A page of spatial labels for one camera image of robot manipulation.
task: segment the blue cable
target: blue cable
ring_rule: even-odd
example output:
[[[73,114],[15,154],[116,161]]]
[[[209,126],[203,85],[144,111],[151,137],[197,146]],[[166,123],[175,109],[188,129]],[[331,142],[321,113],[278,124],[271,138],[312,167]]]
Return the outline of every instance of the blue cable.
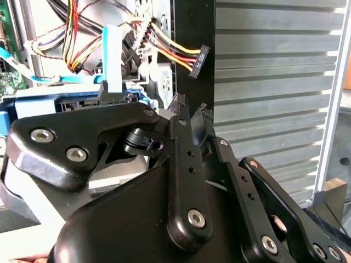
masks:
[[[34,75],[34,73],[26,67],[26,65],[19,63],[10,53],[8,53],[5,49],[0,47],[0,58],[5,62],[10,64],[14,69],[20,72],[26,78],[42,84],[51,84],[53,83],[52,78],[44,79]],[[60,76],[60,82],[69,82],[69,83],[94,83],[99,84],[103,81],[102,75],[93,75],[89,77],[81,77],[81,76]]]

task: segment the blue plastic tab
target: blue plastic tab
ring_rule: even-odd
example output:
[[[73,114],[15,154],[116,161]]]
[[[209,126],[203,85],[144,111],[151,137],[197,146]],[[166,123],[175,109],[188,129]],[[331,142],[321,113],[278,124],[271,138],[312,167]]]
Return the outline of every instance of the blue plastic tab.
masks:
[[[0,135],[7,136],[10,128],[10,118],[6,111],[0,111]]]

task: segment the wooden surface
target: wooden surface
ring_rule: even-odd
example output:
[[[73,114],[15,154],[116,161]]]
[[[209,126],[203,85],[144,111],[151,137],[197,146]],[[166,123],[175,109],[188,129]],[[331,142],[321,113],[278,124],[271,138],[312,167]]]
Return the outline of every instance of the wooden surface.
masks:
[[[351,89],[351,60],[350,59],[349,59],[349,65],[347,67],[344,89]]]

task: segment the wire bundle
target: wire bundle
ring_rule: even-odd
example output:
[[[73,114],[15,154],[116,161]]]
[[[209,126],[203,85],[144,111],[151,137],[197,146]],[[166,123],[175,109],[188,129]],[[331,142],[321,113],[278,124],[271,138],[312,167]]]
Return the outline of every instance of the wire bundle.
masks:
[[[102,45],[101,33],[103,27],[102,25],[85,18],[82,16],[82,13],[88,7],[99,1],[100,0],[96,0],[86,5],[79,12],[78,0],[68,0],[68,5],[65,5],[61,0],[47,0],[56,15],[65,23],[34,39],[31,43],[31,49],[39,56],[63,60],[66,63],[67,68],[73,73],[79,73],[81,70],[88,71],[84,68],[84,64],[89,56]],[[156,26],[154,22],[149,23],[151,21],[150,17],[148,19],[135,17],[128,8],[120,4],[117,0],[105,1],[123,10],[129,16],[129,19],[118,25],[118,27],[130,26],[131,30],[134,32],[135,40],[132,45],[132,53],[140,47],[141,42],[144,40],[144,45],[149,43],[152,48],[163,54],[165,57],[182,65],[190,72],[193,70],[196,58],[201,52],[200,49],[187,49],[172,41],[159,27]],[[92,35],[94,38],[84,48],[74,54],[78,32]],[[63,45],[62,57],[47,55],[48,52],[55,50],[61,45]],[[129,54],[126,58],[128,61],[132,59],[132,54]]]
[[[150,43],[156,50],[162,55],[166,56],[170,60],[182,65],[190,72],[193,70],[196,57],[201,52],[199,49],[187,49],[178,43],[172,41],[167,37],[155,23],[151,23],[151,26],[146,33],[148,38],[146,41]]]

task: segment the black plastic part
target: black plastic part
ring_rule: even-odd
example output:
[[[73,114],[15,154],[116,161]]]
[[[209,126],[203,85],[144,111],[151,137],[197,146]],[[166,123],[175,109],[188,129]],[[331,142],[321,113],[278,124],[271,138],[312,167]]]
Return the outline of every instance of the black plastic part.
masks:
[[[252,166],[251,162],[255,162],[258,168]],[[286,226],[290,253],[297,262],[340,262],[330,256],[329,252],[329,247],[335,251],[339,251],[339,249],[260,163],[252,158],[244,158],[241,160],[240,166],[250,172],[260,199],[267,201],[265,202],[267,214],[276,215]],[[325,259],[315,252],[313,247],[315,244],[325,253]],[[339,252],[339,256],[342,259],[341,262],[346,262],[341,252]]]
[[[135,126],[152,128],[158,119],[153,109],[139,102],[23,118],[10,127],[6,153],[18,169],[63,190],[75,191],[84,187],[97,167],[102,134],[114,131],[116,140]],[[31,140],[31,132],[38,128],[50,130],[55,139],[49,143]],[[84,149],[87,159],[70,161],[66,151],[71,147]]]
[[[190,116],[203,102],[214,108],[214,40],[216,21],[215,0],[171,0],[172,39],[184,47],[198,49],[203,44],[210,48],[206,63],[196,81],[190,79],[189,71],[175,65],[176,92],[186,95]]]
[[[205,60],[207,58],[209,51],[210,51],[209,47],[202,45],[201,51],[196,58],[196,62],[193,65],[193,70],[189,74],[189,78],[197,79],[197,77],[202,69],[202,66],[205,63]]]
[[[168,180],[167,167],[152,169],[79,209],[49,263],[244,263],[227,193],[209,184],[211,240],[196,253],[174,245],[167,231]]]
[[[235,222],[244,257],[250,263],[294,263],[293,257],[279,242],[273,231],[250,174],[239,167],[239,162],[231,147],[222,145],[221,141],[223,139],[214,138],[213,146],[216,149],[219,162],[227,167],[223,179],[235,212]],[[275,243],[276,254],[271,254],[264,248],[261,240],[263,236],[269,237]]]
[[[213,235],[210,205],[206,191],[200,149],[193,144],[190,120],[172,117],[169,125],[168,233],[185,251],[197,251]],[[203,228],[190,224],[188,211],[204,216]]]

